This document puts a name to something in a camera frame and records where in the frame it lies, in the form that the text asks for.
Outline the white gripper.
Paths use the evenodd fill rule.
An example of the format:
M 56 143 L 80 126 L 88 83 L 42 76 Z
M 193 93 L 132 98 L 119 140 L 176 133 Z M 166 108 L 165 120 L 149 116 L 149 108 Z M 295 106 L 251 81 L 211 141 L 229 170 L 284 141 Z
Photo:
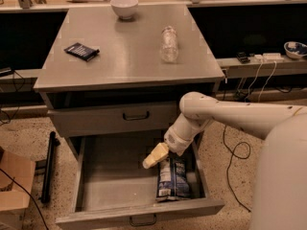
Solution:
M 193 142 L 193 135 L 188 129 L 177 129 L 171 126 L 164 134 L 164 142 L 158 143 L 151 153 L 143 160 L 143 167 L 149 169 L 164 160 L 169 150 L 181 156 Z

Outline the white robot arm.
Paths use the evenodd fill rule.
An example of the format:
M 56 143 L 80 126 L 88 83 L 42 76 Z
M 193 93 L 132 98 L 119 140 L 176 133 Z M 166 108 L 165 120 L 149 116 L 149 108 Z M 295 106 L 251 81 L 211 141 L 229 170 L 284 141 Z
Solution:
M 256 170 L 249 230 L 307 230 L 307 107 L 218 101 L 185 94 L 180 114 L 143 161 L 148 169 L 169 152 L 182 155 L 213 121 L 264 141 Z

